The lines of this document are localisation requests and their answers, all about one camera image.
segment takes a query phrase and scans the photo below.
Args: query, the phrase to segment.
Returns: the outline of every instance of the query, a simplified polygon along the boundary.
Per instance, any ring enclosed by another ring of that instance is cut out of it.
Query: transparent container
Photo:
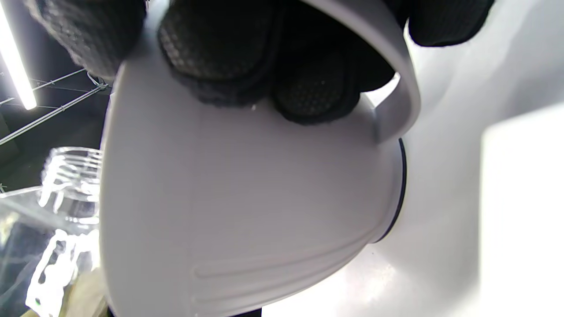
[[[0,195],[0,316],[63,316],[67,290],[98,268],[101,159],[53,149],[41,186]]]

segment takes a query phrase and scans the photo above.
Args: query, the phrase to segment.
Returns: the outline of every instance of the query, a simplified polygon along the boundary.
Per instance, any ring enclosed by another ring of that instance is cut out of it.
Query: black glove
[[[106,79],[138,40],[144,0],[24,0],[73,60]],[[384,0],[422,46],[465,42],[494,0]],[[272,97],[309,125],[349,114],[394,70],[352,31],[299,0],[171,0],[158,31],[173,75],[201,101],[245,106]]]

